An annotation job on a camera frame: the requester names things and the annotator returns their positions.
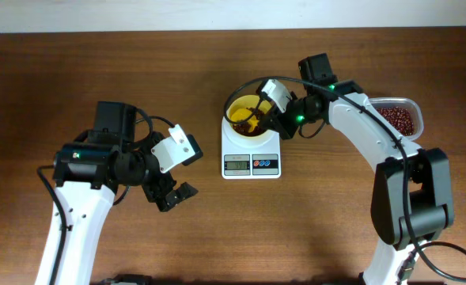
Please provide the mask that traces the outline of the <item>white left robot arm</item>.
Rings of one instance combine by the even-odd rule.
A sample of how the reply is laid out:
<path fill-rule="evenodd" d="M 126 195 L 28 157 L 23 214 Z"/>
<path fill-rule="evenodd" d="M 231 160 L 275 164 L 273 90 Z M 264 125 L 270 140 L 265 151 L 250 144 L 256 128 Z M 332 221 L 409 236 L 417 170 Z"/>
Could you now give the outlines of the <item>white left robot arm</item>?
<path fill-rule="evenodd" d="M 169 135 L 153 129 L 153 117 L 133 105 L 100 101 L 93 128 L 63 145 L 48 180 L 37 170 L 53 201 L 50 230 L 36 277 L 38 284 L 87 284 L 109 211 L 121 201 L 118 188 L 141 187 L 160 212 L 197 194 L 170 173 L 203 156 L 193 135 L 170 124 Z"/>

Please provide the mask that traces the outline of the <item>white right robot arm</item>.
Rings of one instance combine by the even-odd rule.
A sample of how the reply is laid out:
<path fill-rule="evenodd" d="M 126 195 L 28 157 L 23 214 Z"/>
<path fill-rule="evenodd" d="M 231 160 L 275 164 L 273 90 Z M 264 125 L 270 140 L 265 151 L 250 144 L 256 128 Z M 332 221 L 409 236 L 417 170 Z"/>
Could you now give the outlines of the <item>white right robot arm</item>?
<path fill-rule="evenodd" d="M 273 107 L 260 127 L 292 139 L 305 124 L 323 120 L 349 139 L 372 167 L 370 207 L 379 241 L 360 284 L 405 284 L 417 260 L 432 266 L 424 249 L 439 246 L 454 222 L 449 159 L 439 148 L 423 149 L 396 130 L 354 81 L 339 81 L 325 54 L 298 64 L 303 98 L 286 78 L 262 78 L 257 93 Z"/>

